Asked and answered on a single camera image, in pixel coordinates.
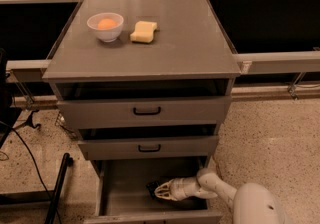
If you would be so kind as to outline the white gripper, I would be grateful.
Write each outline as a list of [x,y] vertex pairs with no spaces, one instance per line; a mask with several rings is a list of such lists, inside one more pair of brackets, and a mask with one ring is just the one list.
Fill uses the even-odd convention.
[[194,196],[196,191],[197,180],[195,177],[176,178],[159,185],[155,189],[155,196],[163,200],[182,201]]

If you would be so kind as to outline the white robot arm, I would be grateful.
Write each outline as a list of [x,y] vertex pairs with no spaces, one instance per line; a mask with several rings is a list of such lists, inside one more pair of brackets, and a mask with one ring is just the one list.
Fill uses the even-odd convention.
[[294,224],[280,201],[264,186],[245,183],[236,189],[209,168],[202,168],[193,177],[171,179],[159,185],[154,194],[171,201],[219,196],[232,210],[233,224]]

